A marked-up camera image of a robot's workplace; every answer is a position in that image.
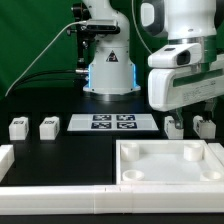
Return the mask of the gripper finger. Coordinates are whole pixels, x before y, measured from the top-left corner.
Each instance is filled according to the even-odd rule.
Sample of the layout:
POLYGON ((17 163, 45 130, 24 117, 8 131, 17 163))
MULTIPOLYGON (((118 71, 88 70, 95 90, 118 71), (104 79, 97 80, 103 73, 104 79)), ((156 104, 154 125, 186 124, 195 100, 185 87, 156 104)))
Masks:
POLYGON ((183 128, 183 117, 182 117, 182 109, 177 108, 171 111, 172 117, 174 119, 175 128, 182 129, 183 128))
POLYGON ((216 104, 217 104, 216 98, 208 99, 205 101, 205 108, 204 108, 204 119, 205 120, 213 119, 216 104))

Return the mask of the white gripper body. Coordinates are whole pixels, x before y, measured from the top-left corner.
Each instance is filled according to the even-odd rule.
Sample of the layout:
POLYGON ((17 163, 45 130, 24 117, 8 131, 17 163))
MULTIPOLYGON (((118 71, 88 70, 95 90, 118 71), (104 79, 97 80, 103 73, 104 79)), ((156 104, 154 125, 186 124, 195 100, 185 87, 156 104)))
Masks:
POLYGON ((199 43, 165 45, 148 58, 148 99, 157 111, 169 111, 224 95, 224 54, 202 67, 199 43))

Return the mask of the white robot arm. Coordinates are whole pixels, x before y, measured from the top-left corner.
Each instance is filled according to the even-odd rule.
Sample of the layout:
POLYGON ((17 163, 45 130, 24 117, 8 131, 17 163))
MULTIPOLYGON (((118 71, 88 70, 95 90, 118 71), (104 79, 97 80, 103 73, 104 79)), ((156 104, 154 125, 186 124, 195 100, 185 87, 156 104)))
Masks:
MULTIPOLYGON (((103 100, 136 92, 135 66, 129 58, 129 21, 109 0, 82 0, 91 18, 84 29, 96 35, 84 91, 103 100)), ((224 22, 224 0, 142 0, 143 29, 168 44, 148 57, 148 99, 152 109, 174 113, 224 95, 224 53, 216 51, 217 28, 224 22)))

